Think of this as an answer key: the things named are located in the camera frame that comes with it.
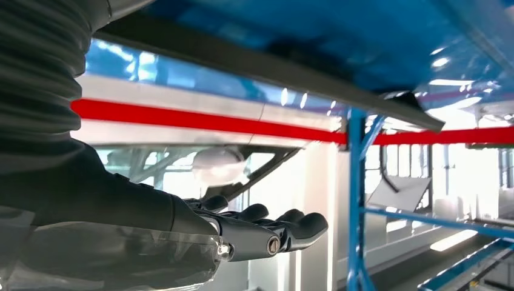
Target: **window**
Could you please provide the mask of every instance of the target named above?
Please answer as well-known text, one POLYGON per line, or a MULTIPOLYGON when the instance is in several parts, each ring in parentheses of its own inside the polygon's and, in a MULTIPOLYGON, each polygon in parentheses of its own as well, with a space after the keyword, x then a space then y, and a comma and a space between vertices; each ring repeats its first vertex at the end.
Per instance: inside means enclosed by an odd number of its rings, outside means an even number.
POLYGON ((244 176, 247 179, 242 177, 240 182, 227 186, 205 187, 195 179, 192 162, 200 150, 209 147, 99 145, 95 149, 106 170, 126 176, 132 182, 151 185, 182 199, 200 199, 207 193, 223 195, 229 200, 229 209, 239 211, 247 205, 246 196, 252 181, 268 175, 284 158, 296 152, 296 149, 280 147, 231 145, 230 148, 236 149, 246 161, 244 176))
POLYGON ((514 188, 514 150, 498 151, 500 187, 514 188))
MULTIPOLYGON (((388 175, 426 178, 431 176, 429 170, 432 157, 428 145, 372 145, 366 153, 365 192, 371 194, 382 180, 381 168, 388 175)), ((423 195, 416 212, 429 212, 432 209, 432 187, 423 195)))
POLYGON ((373 193, 382 179, 380 173, 380 151, 380 146, 372 145, 368 148, 368 152, 366 153, 364 178, 364 192, 366 194, 373 193))
POLYGON ((449 150, 448 145, 435 144, 432 146, 433 151, 433 169, 432 169, 432 187, 433 199, 442 198, 448 195, 448 171, 449 150))

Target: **robotic finger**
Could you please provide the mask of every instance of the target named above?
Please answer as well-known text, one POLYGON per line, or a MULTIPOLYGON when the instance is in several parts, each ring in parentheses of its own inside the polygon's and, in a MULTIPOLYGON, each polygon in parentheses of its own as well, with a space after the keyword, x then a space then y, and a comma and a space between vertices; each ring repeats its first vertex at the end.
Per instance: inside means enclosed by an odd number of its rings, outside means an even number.
POLYGON ((212 213, 195 211, 217 229, 230 245, 230 261, 246 261, 275 256, 280 252, 303 250, 313 245, 328 229, 319 213, 304 215, 289 210, 277 220, 265 219, 267 209, 261 204, 242 212, 212 213))

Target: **white panel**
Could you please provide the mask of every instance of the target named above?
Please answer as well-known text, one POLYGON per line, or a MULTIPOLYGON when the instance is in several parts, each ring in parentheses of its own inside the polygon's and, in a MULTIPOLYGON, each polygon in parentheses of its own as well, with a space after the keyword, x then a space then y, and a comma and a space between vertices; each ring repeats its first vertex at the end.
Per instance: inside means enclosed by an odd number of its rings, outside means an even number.
POLYGON ((72 137, 91 144, 248 144, 252 135, 122 122, 82 120, 72 137))
MULTIPOLYGON (((305 175, 305 151, 301 151, 250 189, 250 204, 264 204, 269 218, 279 217, 295 208, 295 198, 304 195, 305 184, 297 181, 303 181, 305 175)), ((266 291, 292 290, 289 287, 291 269, 288 253, 250 261, 249 287, 266 291)))
POLYGON ((398 188, 399 192, 395 193, 382 179, 369 198, 368 203, 391 206, 413 212, 427 190, 430 178, 388 177, 389 181, 398 188))
POLYGON ((328 131, 335 131, 341 125, 340 117, 328 117, 323 114, 304 112, 270 104, 264 106, 260 120, 328 131))
POLYGON ((85 98, 259 120, 263 104, 170 87, 84 75, 85 98))
MULTIPOLYGON (((320 129, 327 131, 337 130, 340 126, 339 117, 328 117, 323 114, 312 112, 304 112, 301 110, 278 107, 276 105, 266 104, 262 111, 260 121, 276 122, 279 124, 293 125, 299 127, 307 127, 311 129, 320 129)), ((305 147, 311 140, 296 138, 278 138, 273 136, 254 135, 251 144, 272 145, 279 144, 281 146, 305 147)))
POLYGON ((279 138, 275 136, 253 135, 250 144, 261 146, 305 147, 311 141, 294 138, 279 138))
POLYGON ((336 290, 335 263, 338 237, 338 147, 331 143, 310 144, 305 150, 307 175, 303 211, 323 214, 329 229, 315 245, 301 252, 300 286, 295 290, 336 290))

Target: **metal bar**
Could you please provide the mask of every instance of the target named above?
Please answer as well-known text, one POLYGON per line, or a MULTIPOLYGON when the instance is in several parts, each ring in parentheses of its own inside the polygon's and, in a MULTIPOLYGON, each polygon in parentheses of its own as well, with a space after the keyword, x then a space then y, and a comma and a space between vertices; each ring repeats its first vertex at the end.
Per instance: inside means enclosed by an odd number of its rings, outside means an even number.
MULTIPOLYGON (((433 177, 433 147, 432 145, 427 145, 427 170, 428 177, 433 177)), ((433 179, 430 179, 429 184, 429 207, 433 209, 433 179)))
POLYGON ((300 92, 311 92, 430 130, 440 131, 444 125, 419 109, 380 98, 348 80, 140 13, 110 23, 95 37, 300 92), (163 31, 170 37, 162 37, 163 31))
POLYGON ((393 212, 387 212, 383 209, 364 208, 361 211, 366 212, 366 213, 371 213, 371 214, 394 217, 394 218, 398 218, 398 219, 409 219, 409 220, 424 222, 427 224, 436 224, 438 226, 450 227, 453 229, 464 229, 464 230, 470 229, 470 230, 475 230, 482 235, 494 236, 494 237, 498 237, 498 238, 514 239, 513 231, 499 229, 499 228, 493 228, 493 227, 486 227, 486 226, 482 226, 479 224, 464 223, 464 222, 457 222, 457 221, 447 221, 447 220, 443 220, 443 219, 432 218, 429 216, 418 215, 415 213, 393 213, 393 212))
POLYGON ((386 117, 383 115, 379 115, 375 118, 375 120, 373 120, 370 131, 366 133, 364 140, 362 141, 361 159, 366 157, 366 152, 368 151, 370 145, 373 144, 375 138, 380 134, 380 130, 382 129, 385 121, 386 117))
POLYGON ((514 178, 512 175, 512 150, 506 150, 505 156, 507 158, 507 188, 514 187, 514 178))
POLYGON ((412 177, 412 145, 409 145, 409 177, 412 177))
POLYGON ((504 156, 504 150, 500 149, 498 150, 498 165, 499 165, 499 186, 503 187, 503 185, 507 185, 506 181, 503 181, 503 156, 504 156))
POLYGON ((375 286, 373 285, 373 281, 371 280, 371 277, 368 274, 368 271, 366 269, 366 264, 364 264, 364 261, 361 261, 361 284, 363 286, 364 291, 375 291, 375 286))
POLYGON ((359 251, 361 245, 359 201, 361 196, 361 145, 362 127, 361 121, 365 113, 352 108, 349 120, 349 145, 350 145, 350 201, 349 201, 349 243, 348 243, 348 277, 347 290, 359 291, 358 275, 361 268, 359 251))
POLYGON ((471 281, 479 281, 510 256, 513 246, 503 239, 496 239, 428 279, 418 286, 418 291, 450 290, 450 288, 459 291, 468 290, 471 281))
MULTIPOLYGON (((363 152, 362 145, 364 138, 366 136, 366 118, 367 115, 363 112, 362 117, 358 119, 359 126, 361 128, 361 149, 359 152, 363 152)), ((364 208, 366 206, 366 191, 365 191, 365 180, 366 180, 366 152, 364 152, 364 158, 361 158, 360 171, 361 171, 361 179, 359 180, 359 209, 364 208)), ((366 223, 366 215, 359 211, 359 261, 361 263, 364 262, 364 249, 365 249, 365 235, 364 235, 364 227, 366 223)))
POLYGON ((446 196, 450 195, 450 145, 444 146, 444 168, 446 171, 446 196))
POLYGON ((400 190, 397 188, 397 186, 389 179, 389 177, 387 176, 387 173, 385 172, 382 172, 382 179, 385 181, 385 183, 391 187, 391 189, 395 192, 395 193, 398 193, 400 192, 400 190))

